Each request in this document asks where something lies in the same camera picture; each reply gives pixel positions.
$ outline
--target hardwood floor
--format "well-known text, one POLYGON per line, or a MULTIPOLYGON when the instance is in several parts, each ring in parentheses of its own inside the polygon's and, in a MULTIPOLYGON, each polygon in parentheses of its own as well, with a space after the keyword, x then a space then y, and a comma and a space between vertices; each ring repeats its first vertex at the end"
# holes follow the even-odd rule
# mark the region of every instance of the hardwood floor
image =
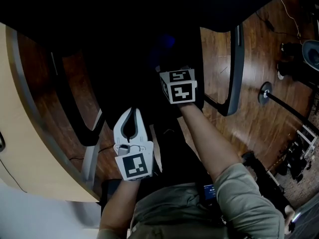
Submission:
MULTIPOLYGON (((313 26, 302 23, 301 9, 297 0, 284 0, 291 16, 296 17, 304 38, 313 38, 313 26)), ((280 0, 274 0, 259 10, 259 15, 269 21, 277 32, 297 35, 294 21, 290 19, 280 0)), ((298 112, 306 115, 309 111, 311 90, 289 77, 277 78, 276 62, 282 59, 281 42, 298 42, 290 35, 269 31, 264 22, 255 14, 244 21, 245 65, 242 80, 240 106, 236 114, 223 117, 205 104, 203 112, 209 120, 229 139, 241 155, 248 149, 256 152, 266 167, 271 166, 292 139, 301 123, 278 104, 270 101, 264 107, 257 101, 257 94, 265 81, 273 84, 273 93, 298 112)), ((223 102, 228 93, 230 73, 230 35, 201 29, 205 92, 213 99, 223 102)), ((23 35, 18 36, 23 69, 31 94, 39 112, 68 158, 82 158, 83 147, 71 128, 56 92, 48 77, 45 50, 23 35)), ((87 77, 81 52, 64 59, 65 71, 80 113, 88 127, 92 127, 99 106, 95 100, 87 77)), ((104 124, 101 149, 113 144, 113 132, 104 124)), ((120 178, 114 160, 113 149, 102 151, 98 157, 96 175, 103 181, 120 178)), ((82 160, 72 159, 81 169, 82 160)))

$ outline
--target gray shirt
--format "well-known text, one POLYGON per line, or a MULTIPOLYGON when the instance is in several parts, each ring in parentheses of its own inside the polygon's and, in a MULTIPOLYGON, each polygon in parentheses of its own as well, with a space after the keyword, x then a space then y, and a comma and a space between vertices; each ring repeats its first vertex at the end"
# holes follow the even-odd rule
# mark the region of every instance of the gray shirt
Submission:
MULTIPOLYGON (((199 203, 195 184, 162 188, 137 202, 130 239, 231 239, 251 236, 283 239, 284 217, 262 197, 242 164, 227 168, 214 183, 217 202, 228 226, 217 225, 199 203)), ((119 239, 100 230, 98 239, 119 239)))

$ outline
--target black chair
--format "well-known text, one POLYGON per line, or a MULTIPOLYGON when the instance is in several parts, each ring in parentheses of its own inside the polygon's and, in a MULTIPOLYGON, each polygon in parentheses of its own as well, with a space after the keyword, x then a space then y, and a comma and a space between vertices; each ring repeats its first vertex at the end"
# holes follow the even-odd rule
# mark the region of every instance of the black chair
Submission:
MULTIPOLYGON (((0 21, 46 47, 52 79, 63 109, 80 142, 95 145, 102 126, 86 127, 68 86, 62 57, 82 49, 90 81, 110 128, 128 107, 157 96, 158 79, 147 56, 158 35, 176 39, 173 62, 195 69, 196 104, 204 100, 222 115, 236 112, 244 65, 241 22, 271 0, 0 0, 0 21), (204 94, 199 27, 231 31, 231 74, 224 104, 204 94)), ((152 118, 146 115, 146 122, 152 118)))

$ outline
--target round metal base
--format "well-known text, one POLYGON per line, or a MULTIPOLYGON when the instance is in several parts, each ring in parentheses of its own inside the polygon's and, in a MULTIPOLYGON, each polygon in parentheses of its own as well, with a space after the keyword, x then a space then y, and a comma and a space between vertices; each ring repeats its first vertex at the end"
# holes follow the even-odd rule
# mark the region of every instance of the round metal base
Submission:
POLYGON ((272 91, 273 91, 273 87, 272 87, 271 83, 270 82, 265 82, 260 88, 260 91, 259 91, 259 94, 258 94, 258 102, 261 105, 266 104, 269 101, 267 93, 271 94, 272 91))

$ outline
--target office chair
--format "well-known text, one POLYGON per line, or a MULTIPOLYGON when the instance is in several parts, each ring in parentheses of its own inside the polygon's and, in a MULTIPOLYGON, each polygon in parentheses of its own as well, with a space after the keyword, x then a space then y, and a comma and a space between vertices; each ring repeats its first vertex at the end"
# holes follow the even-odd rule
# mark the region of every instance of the office chair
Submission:
MULTIPOLYGON (((142 106, 141 112, 146 112, 144 107, 154 102, 156 77, 146 61, 161 34, 176 40, 177 48, 171 51, 176 67, 168 70, 186 64, 195 69, 196 105, 202 108, 205 100, 223 116, 235 113, 244 65, 241 23, 269 1, 0 0, 0 21, 47 49, 51 77, 62 107, 80 142, 91 146, 97 143, 104 120, 112 129, 128 107, 137 104, 142 106), (231 31, 230 86, 224 104, 204 94, 200 27, 231 31), (79 49, 104 115, 94 131, 86 127, 63 69, 62 57, 79 49)), ((152 118, 146 115, 146 122, 152 123, 152 118)))

